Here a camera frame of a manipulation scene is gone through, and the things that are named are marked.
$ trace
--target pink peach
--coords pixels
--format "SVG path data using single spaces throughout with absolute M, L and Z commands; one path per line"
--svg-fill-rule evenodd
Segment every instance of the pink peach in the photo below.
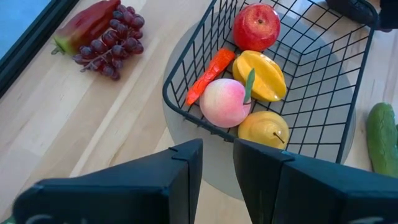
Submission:
M 244 104 L 244 86 L 233 79 L 220 78 L 211 82 L 200 97 L 200 109 L 215 126 L 231 128 L 242 123 L 250 112 Z

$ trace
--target orange carrot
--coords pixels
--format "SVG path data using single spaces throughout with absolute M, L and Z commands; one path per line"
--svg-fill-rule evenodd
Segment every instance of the orange carrot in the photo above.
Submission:
M 223 72 L 234 58 L 234 52 L 224 48 L 219 49 L 215 57 L 211 59 L 209 67 L 205 70 L 204 74 L 188 90 L 185 102 L 188 105 L 192 105 L 199 99 L 200 95 L 205 91 L 206 86 Z

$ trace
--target red apple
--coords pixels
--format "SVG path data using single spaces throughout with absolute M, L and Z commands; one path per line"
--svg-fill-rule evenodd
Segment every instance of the red apple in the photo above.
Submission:
M 238 13 L 233 38 L 241 50 L 262 52 L 275 43 L 280 32 L 279 16 L 272 6 L 250 4 Z

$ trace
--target bunch of grapes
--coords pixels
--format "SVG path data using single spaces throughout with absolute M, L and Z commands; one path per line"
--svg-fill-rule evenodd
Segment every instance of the bunch of grapes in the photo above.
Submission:
M 81 46 L 80 54 L 73 56 L 74 61 L 84 65 L 81 72 L 92 70 L 112 78 L 120 79 L 119 69 L 123 60 L 144 51 L 138 39 L 142 38 L 141 28 L 145 20 L 136 14 L 133 7 L 118 6 L 110 21 L 111 29 L 101 36 L 101 40 L 93 40 L 90 46 Z

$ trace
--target wire basket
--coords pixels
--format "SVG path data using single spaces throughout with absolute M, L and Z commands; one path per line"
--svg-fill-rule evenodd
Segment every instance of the wire basket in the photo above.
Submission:
M 254 2 L 258 0 L 213 0 L 163 86 L 164 101 L 171 109 L 230 142 L 238 136 L 237 128 L 212 125 L 198 102 L 188 106 L 185 97 L 218 49 L 241 53 L 231 38 L 233 21 L 242 8 Z M 311 157 L 333 151 L 332 161 L 340 163 L 374 26 L 370 29 L 352 22 L 324 2 L 259 2 L 271 5 L 279 14 L 280 35 L 263 54 L 282 69 L 287 94 L 278 102 L 254 100 L 251 112 L 270 110 L 286 120 L 288 151 Z M 370 4 L 363 4 L 377 17 Z M 232 77 L 231 65 L 220 77 Z

